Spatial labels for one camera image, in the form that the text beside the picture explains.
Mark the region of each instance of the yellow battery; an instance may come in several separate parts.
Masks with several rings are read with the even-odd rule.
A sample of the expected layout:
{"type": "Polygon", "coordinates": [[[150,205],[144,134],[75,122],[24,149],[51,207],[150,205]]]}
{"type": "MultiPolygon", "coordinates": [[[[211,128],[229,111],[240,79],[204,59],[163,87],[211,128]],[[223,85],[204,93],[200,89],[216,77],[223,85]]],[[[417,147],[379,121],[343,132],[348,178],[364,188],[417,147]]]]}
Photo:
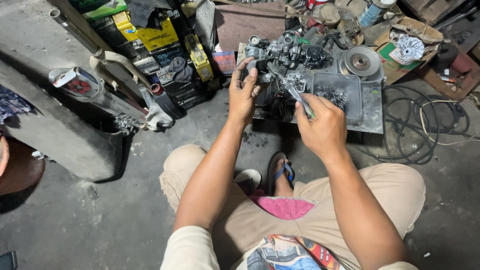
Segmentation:
{"type": "Polygon", "coordinates": [[[152,28],[135,28],[130,23],[130,17],[125,11],[113,15],[113,20],[118,30],[128,41],[140,39],[148,51],[153,51],[179,40],[170,18],[162,21],[161,31],[152,28]]]}
{"type": "Polygon", "coordinates": [[[187,47],[190,58],[193,61],[203,82],[213,79],[212,67],[208,61],[207,55],[200,44],[197,35],[190,34],[185,37],[185,47],[187,47]]]}

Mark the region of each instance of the t-shirt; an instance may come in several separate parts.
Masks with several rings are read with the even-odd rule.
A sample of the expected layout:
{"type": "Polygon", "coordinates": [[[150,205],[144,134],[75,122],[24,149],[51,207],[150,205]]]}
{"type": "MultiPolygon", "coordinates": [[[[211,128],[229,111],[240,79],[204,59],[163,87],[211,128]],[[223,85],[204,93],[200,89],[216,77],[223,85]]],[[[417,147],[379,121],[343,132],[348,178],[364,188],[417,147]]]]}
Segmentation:
{"type": "MultiPolygon", "coordinates": [[[[204,228],[186,226],[168,239],[160,270],[220,269],[213,251],[212,236],[204,228]]],[[[348,270],[325,247],[306,238],[267,235],[230,270],[348,270]]],[[[406,262],[396,262],[379,270],[418,270],[406,262]]]]}

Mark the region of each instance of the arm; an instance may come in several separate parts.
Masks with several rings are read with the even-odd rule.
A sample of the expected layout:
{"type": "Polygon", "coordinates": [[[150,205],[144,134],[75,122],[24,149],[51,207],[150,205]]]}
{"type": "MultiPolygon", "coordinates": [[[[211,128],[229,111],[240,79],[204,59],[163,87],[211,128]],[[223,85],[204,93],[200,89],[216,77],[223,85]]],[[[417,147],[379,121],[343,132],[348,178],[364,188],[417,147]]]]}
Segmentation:
{"type": "Polygon", "coordinates": [[[198,226],[211,231],[225,203],[240,150],[241,134],[252,121],[255,99],[261,90],[256,85],[255,68],[251,69],[244,82],[240,80],[241,71],[252,59],[242,61],[232,75],[227,123],[188,181],[173,231],[185,226],[198,226]]]}
{"type": "Polygon", "coordinates": [[[328,171],[336,219],[348,248],[364,270],[404,261],[406,249],[400,235],[347,152],[345,114],[324,98],[310,94],[303,98],[316,117],[309,121],[297,102],[301,137],[328,171]]]}

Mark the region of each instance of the blue flip-flop strap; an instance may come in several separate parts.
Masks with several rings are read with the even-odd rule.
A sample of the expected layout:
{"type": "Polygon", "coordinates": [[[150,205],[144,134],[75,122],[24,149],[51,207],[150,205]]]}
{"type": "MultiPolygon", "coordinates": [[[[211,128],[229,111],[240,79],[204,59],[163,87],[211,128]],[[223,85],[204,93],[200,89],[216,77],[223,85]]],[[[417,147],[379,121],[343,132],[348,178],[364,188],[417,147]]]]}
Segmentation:
{"type": "Polygon", "coordinates": [[[288,180],[292,181],[292,177],[293,177],[292,176],[293,175],[292,168],[290,167],[290,165],[288,165],[286,163],[283,163],[282,168],[275,173],[274,181],[276,181],[282,175],[282,173],[285,169],[287,169],[287,171],[288,171],[288,180]]]}

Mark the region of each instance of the hand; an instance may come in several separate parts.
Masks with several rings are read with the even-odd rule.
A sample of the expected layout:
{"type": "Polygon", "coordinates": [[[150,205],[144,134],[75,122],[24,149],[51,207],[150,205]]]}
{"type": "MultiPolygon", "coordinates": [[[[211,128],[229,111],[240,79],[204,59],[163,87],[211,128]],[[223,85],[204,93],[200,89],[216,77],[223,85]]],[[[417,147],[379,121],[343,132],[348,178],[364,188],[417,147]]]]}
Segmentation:
{"type": "Polygon", "coordinates": [[[323,97],[301,94],[315,117],[310,121],[303,105],[295,104],[295,117],[303,143],[325,164],[329,157],[346,153],[347,120],[343,111],[323,97]]]}
{"type": "Polygon", "coordinates": [[[252,122],[255,112],[255,100],[258,94],[264,89],[264,86],[257,85],[258,71],[252,68],[250,73],[241,81],[242,71],[254,57],[244,59],[237,65],[230,83],[230,111],[228,119],[243,124],[246,127],[252,122]]]}

